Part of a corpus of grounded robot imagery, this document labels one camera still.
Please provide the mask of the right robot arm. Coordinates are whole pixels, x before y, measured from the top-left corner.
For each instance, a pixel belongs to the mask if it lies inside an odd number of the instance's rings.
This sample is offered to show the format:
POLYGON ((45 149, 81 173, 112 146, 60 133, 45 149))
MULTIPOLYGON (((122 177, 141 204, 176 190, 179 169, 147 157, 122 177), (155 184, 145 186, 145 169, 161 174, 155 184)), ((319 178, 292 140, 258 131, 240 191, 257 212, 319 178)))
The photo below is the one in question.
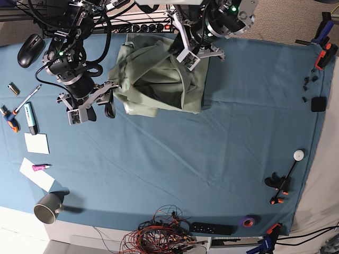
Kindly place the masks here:
POLYGON ((100 63, 110 48, 111 19, 107 16, 105 1, 71 1, 60 24, 45 21, 36 10, 33 14, 45 25, 57 29, 43 55, 43 69, 57 78, 56 87, 66 91, 57 101, 66 105, 70 124, 95 122, 94 103, 104 105, 105 115, 115 118, 113 91, 120 88, 120 83, 107 81, 97 85, 93 81, 94 77, 102 75, 100 63), (104 51, 98 59, 88 61, 83 41, 102 23, 107 24, 104 51))

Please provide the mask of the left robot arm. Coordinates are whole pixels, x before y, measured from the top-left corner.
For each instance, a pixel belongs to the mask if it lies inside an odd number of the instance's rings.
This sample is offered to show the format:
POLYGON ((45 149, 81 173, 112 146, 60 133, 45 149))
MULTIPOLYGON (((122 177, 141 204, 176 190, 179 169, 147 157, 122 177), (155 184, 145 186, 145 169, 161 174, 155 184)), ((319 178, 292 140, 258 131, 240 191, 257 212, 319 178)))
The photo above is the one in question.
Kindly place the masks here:
POLYGON ((241 35, 253 26, 257 6, 258 1, 202 1, 200 6, 189 5, 186 13, 176 5, 172 19, 179 33, 169 53, 178 57, 184 50, 196 56, 216 52, 216 40, 241 35))

